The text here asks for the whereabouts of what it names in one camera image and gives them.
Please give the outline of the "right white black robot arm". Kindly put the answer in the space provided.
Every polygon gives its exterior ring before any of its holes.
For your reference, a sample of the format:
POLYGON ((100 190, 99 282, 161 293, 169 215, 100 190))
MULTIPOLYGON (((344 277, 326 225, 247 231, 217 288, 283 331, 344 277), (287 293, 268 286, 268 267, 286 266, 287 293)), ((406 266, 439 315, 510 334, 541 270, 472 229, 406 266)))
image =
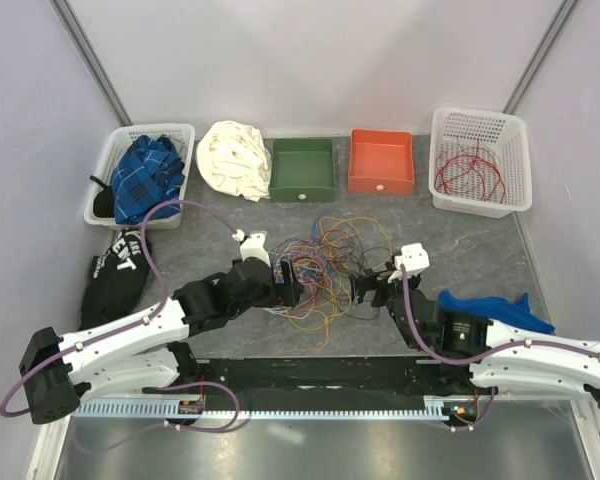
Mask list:
POLYGON ((600 409, 600 341, 556 336, 531 313, 526 295, 510 302, 458 299, 443 291, 431 300, 418 276, 402 284, 390 274, 352 274, 351 293, 357 301, 372 293, 372 306, 385 308, 406 345, 419 351, 405 371, 413 392, 573 395, 600 409))

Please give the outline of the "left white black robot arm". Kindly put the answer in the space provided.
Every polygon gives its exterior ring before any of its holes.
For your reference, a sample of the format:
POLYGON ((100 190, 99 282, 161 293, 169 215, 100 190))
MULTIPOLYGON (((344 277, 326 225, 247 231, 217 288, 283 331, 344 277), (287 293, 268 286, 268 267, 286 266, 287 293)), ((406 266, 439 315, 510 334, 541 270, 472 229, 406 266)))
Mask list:
POLYGON ((294 307, 304 292, 290 262, 278 270, 256 257, 234 261, 226 273, 187 283, 158 304, 106 325, 58 336, 51 327, 37 331, 20 362, 27 414, 36 425, 59 420, 107 388, 167 389, 188 393, 199 369, 182 341, 224 327, 251 308, 294 307), (114 370, 140 352, 163 345, 165 375, 114 370))

